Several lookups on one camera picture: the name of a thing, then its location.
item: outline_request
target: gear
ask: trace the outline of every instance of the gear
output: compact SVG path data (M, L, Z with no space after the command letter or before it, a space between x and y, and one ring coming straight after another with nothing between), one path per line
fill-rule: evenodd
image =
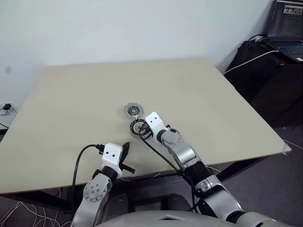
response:
M139 131L142 128L142 126L144 125L144 123L145 123L145 120L143 120L143 119L134 120L129 126L132 134L135 136L139 136ZM149 130L143 129L141 131L141 136L145 136L149 132L150 132Z
M124 113L130 119L138 119L143 115L143 108L137 103L129 103L124 107Z

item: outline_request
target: table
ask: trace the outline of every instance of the table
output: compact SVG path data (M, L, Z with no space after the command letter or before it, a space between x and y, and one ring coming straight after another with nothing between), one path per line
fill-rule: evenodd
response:
M123 112L130 102L142 105L144 117L156 111L179 130L206 165L290 150L205 59L50 66L0 144L0 193L71 185L78 153L91 143L130 141L125 164L135 176L170 170L130 134ZM76 184L100 164L98 152L88 150Z

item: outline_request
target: laptop screen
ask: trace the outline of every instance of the laptop screen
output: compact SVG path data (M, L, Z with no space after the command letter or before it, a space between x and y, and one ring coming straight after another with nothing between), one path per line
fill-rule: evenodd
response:
M276 0L270 19L270 40L298 42L303 38L303 1Z

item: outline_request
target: wall outlet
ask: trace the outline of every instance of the wall outlet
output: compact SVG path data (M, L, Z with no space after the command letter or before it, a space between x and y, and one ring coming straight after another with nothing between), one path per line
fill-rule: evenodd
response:
M5 104L11 104L11 107L10 107L9 110L3 110L2 109ZM12 112L14 109L15 109L15 106L12 102L2 102L2 103L0 103L0 115L6 115L6 114Z

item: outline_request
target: black cable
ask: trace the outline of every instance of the black cable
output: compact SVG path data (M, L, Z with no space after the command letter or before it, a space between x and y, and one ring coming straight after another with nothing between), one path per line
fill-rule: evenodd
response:
M4 124L1 124L1 123L0 123L0 125L2 125L2 126L4 126L5 128L9 129L9 127L8 127L8 126L6 126L6 125L4 125Z
M266 37L266 35L263 35L263 34L257 34L257 35L253 35L251 38L249 38L247 41L249 42L253 37L256 37L256 36L258 36L258 35L261 35L261 36L265 36Z
M167 158L165 158L162 154L160 154L155 148L153 148L148 142L146 142L145 139L143 139L143 137L141 136L141 130L143 129L143 127L139 130L139 136L140 139L150 148L152 149L157 155L159 155L164 161L166 161L177 173L179 173L179 175L181 175L184 179L186 178L186 176L184 176L184 174L182 174L182 172L180 170L178 170ZM188 178L188 180L190 181L190 186L191 186L191 198L192 198L192 203L193 203L193 209L195 210L196 213L198 213L198 210L196 208L196 206L194 206L195 204L195 188L193 186L193 181L192 179Z
M76 184L76 176L77 176L79 161L80 161L80 158L81 158L81 155L83 154L83 152L87 148L91 148L91 147L95 148L96 145L90 144L90 145L87 145L85 148L83 148L82 151L79 153L77 161L76 161L74 177L72 179L72 185L71 185L71 218L73 218L75 215L75 184Z
M195 206L195 188L194 188L194 184L192 179L189 177L188 178L190 180L190 186L191 186L191 200L193 203L193 209L195 210L195 212L198 214L198 210L197 207Z
M197 208L202 201L203 201L203 199L199 199L199 201L194 206L192 206L188 211L192 211L195 208Z
M256 40L255 42L258 43L258 42L260 42L262 39L267 39L267 38L266 38L266 37L262 37L262 38Z
M166 161L179 175L183 176L183 174L178 170L167 158L165 158L162 154L160 154L155 148L153 148L145 139L141 136L141 129L139 130L140 139L150 148L152 149L157 155L159 155L164 161Z

